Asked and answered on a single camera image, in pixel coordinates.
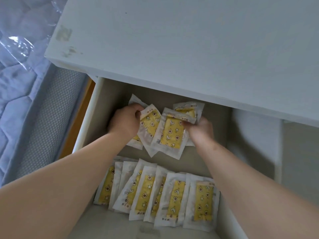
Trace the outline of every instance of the drawer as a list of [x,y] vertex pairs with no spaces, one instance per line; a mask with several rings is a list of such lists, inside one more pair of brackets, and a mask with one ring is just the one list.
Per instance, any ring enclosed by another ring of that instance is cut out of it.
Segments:
[[[73,152],[104,135],[107,123],[115,110],[127,105],[132,94],[147,104],[154,104],[160,112],[164,107],[172,108],[174,103],[194,100],[99,77]],[[240,159],[279,181],[281,177],[282,121],[253,112],[232,109],[206,101],[201,102],[205,103],[203,115],[213,123],[215,139],[220,144],[227,146]],[[150,158],[145,149],[138,150],[130,146],[124,147],[119,155],[135,159],[142,158],[175,172],[182,171],[210,177],[195,147],[186,147],[180,160],[161,152]],[[246,238],[222,198],[218,211],[217,234],[181,228],[156,230],[153,229],[153,224],[128,221],[126,214],[113,213],[102,206],[90,204],[70,234],[70,238],[107,238],[108,236],[113,238],[115,235],[122,238],[140,238],[146,237],[148,233],[154,238],[174,238],[177,235],[185,238]]]

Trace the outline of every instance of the forearm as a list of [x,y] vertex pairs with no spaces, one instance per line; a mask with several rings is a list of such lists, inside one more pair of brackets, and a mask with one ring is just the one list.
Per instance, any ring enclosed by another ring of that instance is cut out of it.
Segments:
[[67,236],[125,144],[119,134],[107,134],[1,188],[1,233],[8,238]]
[[315,238],[318,209],[239,160],[213,140],[198,148],[250,239]]

